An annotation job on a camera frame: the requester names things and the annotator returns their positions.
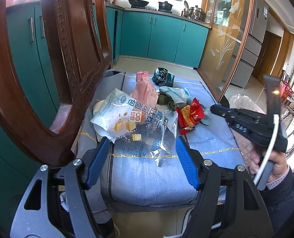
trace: metal handle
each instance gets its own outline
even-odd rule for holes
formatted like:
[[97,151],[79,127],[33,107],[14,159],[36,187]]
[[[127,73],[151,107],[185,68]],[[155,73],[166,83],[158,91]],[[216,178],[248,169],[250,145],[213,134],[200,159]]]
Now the metal handle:
[[29,21],[30,21],[30,31],[31,31],[31,38],[32,38],[32,41],[30,41],[30,44],[32,44],[35,41],[35,34],[33,31],[33,18],[30,18]]
[[46,36],[44,35],[44,22],[43,22],[43,17],[42,15],[40,16],[40,23],[41,23],[41,39],[45,38]]

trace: plastic bread bag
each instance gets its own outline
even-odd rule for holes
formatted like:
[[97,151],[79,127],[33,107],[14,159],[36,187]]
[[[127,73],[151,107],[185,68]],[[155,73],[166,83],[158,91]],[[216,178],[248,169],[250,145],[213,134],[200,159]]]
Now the plastic bread bag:
[[115,89],[102,102],[91,122],[97,134],[122,147],[124,156],[161,158],[170,154],[176,137],[174,120],[169,121],[161,111],[138,102]]

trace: white cable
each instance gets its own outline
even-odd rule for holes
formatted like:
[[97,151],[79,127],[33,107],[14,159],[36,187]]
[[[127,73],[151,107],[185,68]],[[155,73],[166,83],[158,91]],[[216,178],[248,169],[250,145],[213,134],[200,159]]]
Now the white cable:
[[279,129],[279,115],[278,114],[274,114],[274,130],[273,130],[273,134],[271,135],[270,138],[270,143],[268,145],[266,154],[264,156],[264,159],[262,161],[261,167],[259,168],[255,178],[254,178],[254,184],[257,185],[259,182],[259,179],[261,179],[262,173],[265,170],[266,164],[270,158],[270,154],[273,151],[274,145],[275,145],[275,141],[277,138],[277,134],[278,134],[278,129]]

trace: pink plastic wrapper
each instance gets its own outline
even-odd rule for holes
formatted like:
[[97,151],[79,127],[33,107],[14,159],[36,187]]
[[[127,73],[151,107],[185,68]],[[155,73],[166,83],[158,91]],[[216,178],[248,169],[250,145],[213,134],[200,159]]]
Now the pink plastic wrapper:
[[137,72],[136,82],[135,90],[130,96],[139,102],[155,108],[158,101],[158,93],[150,81],[148,71]]

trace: black sleeve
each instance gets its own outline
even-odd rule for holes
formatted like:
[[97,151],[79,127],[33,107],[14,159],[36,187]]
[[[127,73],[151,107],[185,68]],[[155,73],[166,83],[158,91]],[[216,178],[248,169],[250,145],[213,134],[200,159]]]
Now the black sleeve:
[[289,170],[285,179],[275,188],[261,191],[274,233],[279,230],[294,210],[294,173]]

